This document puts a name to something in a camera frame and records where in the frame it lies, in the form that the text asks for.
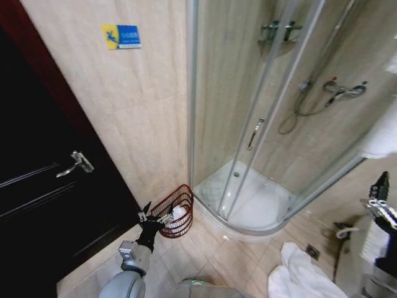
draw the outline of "shower faucet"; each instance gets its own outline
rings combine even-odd
[[[366,90],[366,84],[368,82],[364,81],[362,82],[361,85],[357,85],[354,86],[353,88],[348,88],[342,85],[339,85],[336,83],[336,78],[333,78],[327,82],[325,82],[325,84],[323,84],[323,90],[326,92],[330,92],[330,93],[334,93],[335,94],[335,99],[338,99],[340,97],[349,97],[349,98],[356,98],[359,97],[361,95],[363,95]]]

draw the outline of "door panel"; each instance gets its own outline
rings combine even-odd
[[[31,286],[55,285],[137,224],[140,208],[19,1],[2,6],[0,46],[1,256],[10,281],[29,264]],[[93,172],[57,178],[74,150]]]

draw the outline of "door lever handle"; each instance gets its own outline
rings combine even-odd
[[[256,135],[257,131],[259,130],[259,128],[261,127],[263,122],[265,122],[265,119],[260,117],[258,120],[258,123],[255,125],[254,132],[252,133],[252,137],[249,141],[248,148],[247,148],[248,151],[251,151],[254,148],[252,145],[252,142],[254,141],[255,135]]]
[[[66,176],[70,172],[72,172],[74,169],[77,167],[82,168],[86,173],[91,173],[94,170],[94,167],[92,164],[88,161],[88,159],[83,155],[81,152],[73,151],[70,156],[76,161],[74,165],[72,165],[70,168],[64,170],[63,172],[60,172],[56,174],[56,177],[62,177]]]

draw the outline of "red wire basket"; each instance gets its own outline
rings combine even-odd
[[[182,184],[151,209],[151,215],[160,217],[168,213],[171,204],[173,207],[179,205],[186,209],[186,213],[181,218],[167,223],[166,227],[160,230],[162,236],[178,238],[189,230],[193,222],[193,201],[192,190],[186,184]]]

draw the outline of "sign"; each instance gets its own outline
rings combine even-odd
[[[109,50],[141,47],[137,26],[102,24],[102,32]]]

